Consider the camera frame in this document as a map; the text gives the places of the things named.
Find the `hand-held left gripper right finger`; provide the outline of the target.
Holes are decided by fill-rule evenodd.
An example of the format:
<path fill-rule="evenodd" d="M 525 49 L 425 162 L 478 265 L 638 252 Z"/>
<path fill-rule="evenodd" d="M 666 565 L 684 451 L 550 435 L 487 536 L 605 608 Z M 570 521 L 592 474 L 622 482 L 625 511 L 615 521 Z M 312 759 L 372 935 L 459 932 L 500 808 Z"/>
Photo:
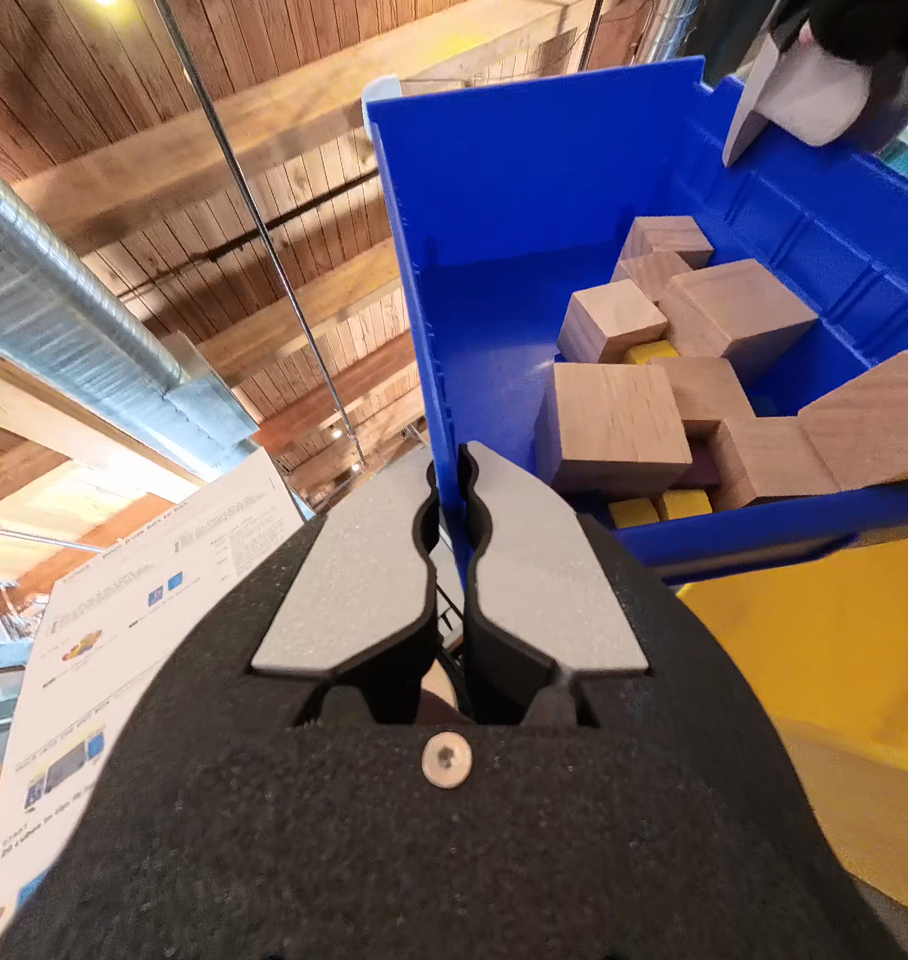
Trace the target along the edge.
<path fill-rule="evenodd" d="M 521 724 L 537 700 L 573 723 L 583 684 L 636 678 L 649 660 L 584 523 L 537 476 L 477 440 L 459 451 L 463 672 L 473 717 Z"/>

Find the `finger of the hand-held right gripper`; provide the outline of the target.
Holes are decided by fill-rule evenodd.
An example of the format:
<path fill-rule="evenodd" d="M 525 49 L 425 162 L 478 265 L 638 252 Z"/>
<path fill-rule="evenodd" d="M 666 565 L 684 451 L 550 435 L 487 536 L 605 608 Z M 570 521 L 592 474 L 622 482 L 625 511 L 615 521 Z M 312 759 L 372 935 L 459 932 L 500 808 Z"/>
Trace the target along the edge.
<path fill-rule="evenodd" d="M 769 120 L 760 113 L 759 104 L 779 60 L 776 42 L 770 35 L 763 36 L 724 143 L 725 167 L 735 164 L 768 125 Z"/>
<path fill-rule="evenodd" d="M 868 102 L 871 68 L 796 42 L 768 80 L 768 120 L 807 146 L 843 135 Z"/>

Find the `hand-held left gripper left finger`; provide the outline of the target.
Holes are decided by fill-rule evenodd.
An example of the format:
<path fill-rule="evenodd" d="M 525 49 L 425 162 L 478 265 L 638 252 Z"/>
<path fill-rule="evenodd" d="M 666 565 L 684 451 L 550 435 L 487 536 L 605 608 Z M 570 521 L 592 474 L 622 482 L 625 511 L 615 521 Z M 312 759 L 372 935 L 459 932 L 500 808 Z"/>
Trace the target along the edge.
<path fill-rule="evenodd" d="M 326 515 L 254 653 L 253 671 L 360 690 L 381 724 L 411 724 L 436 658 L 439 497 L 420 448 Z"/>

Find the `pile of mixed wooden cubes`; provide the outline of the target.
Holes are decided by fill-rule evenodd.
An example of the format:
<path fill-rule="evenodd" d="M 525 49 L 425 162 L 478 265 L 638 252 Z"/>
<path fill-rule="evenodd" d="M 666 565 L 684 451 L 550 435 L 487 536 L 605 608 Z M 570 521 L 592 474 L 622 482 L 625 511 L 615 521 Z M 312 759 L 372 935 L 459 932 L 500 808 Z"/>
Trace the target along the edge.
<path fill-rule="evenodd" d="M 796 414 L 748 388 L 818 323 L 753 259 L 710 264 L 691 216 L 633 220 L 611 280 L 574 292 L 535 471 L 623 529 L 908 481 L 908 349 Z"/>

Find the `blue plastic box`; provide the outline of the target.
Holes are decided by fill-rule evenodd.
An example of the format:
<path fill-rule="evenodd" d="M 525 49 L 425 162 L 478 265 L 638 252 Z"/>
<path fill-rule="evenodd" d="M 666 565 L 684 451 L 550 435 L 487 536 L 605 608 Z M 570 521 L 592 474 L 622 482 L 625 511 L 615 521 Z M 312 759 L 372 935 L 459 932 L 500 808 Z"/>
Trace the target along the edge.
<path fill-rule="evenodd" d="M 756 382 L 801 407 L 908 349 L 908 178 L 768 126 L 723 148 L 743 87 L 703 59 L 375 102 L 373 144 L 460 577 L 460 445 L 533 472 L 570 295 L 607 280 L 639 215 L 688 214 L 718 262 L 752 258 L 818 322 Z"/>

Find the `yellow plastic box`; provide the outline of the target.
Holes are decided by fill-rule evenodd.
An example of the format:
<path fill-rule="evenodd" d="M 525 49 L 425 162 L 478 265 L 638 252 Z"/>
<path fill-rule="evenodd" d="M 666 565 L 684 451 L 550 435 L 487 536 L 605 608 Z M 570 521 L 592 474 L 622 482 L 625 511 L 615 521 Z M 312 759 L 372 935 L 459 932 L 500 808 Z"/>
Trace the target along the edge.
<path fill-rule="evenodd" d="M 908 907 L 908 538 L 684 586 L 844 867 Z"/>

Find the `wooden board with instruction poster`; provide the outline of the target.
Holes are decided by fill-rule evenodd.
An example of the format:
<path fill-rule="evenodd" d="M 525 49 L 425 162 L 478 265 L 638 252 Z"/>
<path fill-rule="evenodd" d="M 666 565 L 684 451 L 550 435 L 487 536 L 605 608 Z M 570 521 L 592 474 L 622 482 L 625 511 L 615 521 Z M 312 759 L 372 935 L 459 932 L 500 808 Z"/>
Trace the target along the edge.
<path fill-rule="evenodd" d="M 0 767 L 0 933 L 76 828 L 157 671 L 303 522 L 257 451 L 55 584 Z"/>

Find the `metal ceiling rod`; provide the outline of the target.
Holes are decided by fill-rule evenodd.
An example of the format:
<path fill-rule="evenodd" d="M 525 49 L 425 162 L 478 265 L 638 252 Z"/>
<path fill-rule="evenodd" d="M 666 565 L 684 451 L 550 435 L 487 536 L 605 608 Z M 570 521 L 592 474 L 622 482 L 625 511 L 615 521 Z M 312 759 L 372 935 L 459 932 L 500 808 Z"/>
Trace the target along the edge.
<path fill-rule="evenodd" d="M 312 332 L 306 315 L 304 314 L 304 311 L 297 299 L 292 282 L 288 276 L 285 266 L 283 265 L 280 255 L 274 246 L 272 239 L 270 238 L 266 221 L 256 204 L 256 200 L 253 197 L 245 178 L 243 168 L 237 159 L 237 156 L 230 143 L 230 139 L 227 135 L 227 131 L 221 122 L 220 114 L 218 114 L 214 101 L 211 98 L 208 88 L 200 75 L 191 50 L 174 16 L 171 5 L 168 1 L 154 1 L 153 4 L 156 6 L 158 14 L 163 21 L 165 30 L 172 43 L 172 47 L 177 54 L 178 59 L 180 60 L 182 69 L 189 84 L 195 92 L 196 99 L 199 102 L 200 108 L 202 109 L 213 136 L 218 143 L 228 171 L 231 174 L 244 205 L 253 221 L 256 234 L 264 246 L 266 253 L 268 254 L 268 259 L 277 273 L 283 291 L 290 302 L 295 317 L 297 318 L 302 332 L 306 337 L 307 344 L 312 353 L 315 355 L 317 365 L 322 373 L 323 380 L 326 384 L 331 399 L 335 404 L 336 412 L 342 421 L 347 437 L 350 438 L 354 450 L 358 454 L 362 469 L 366 470 L 368 463 L 365 458 L 360 439 L 356 433 L 356 429 L 350 422 L 349 415 L 342 403 L 338 388 L 335 386 L 333 377 L 330 374 L 328 366 L 326 365 L 326 362 L 320 353 L 319 346 L 316 342 L 316 337 Z"/>

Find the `silver ventilation duct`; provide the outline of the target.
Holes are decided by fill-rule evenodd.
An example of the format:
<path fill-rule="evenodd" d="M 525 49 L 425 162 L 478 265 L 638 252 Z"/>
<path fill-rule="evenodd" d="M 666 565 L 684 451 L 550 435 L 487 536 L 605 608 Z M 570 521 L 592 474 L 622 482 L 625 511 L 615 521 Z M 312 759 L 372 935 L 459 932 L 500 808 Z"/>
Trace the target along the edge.
<path fill-rule="evenodd" d="M 151 334 L 1 179 L 0 358 L 204 481 L 257 449 L 197 345 Z"/>

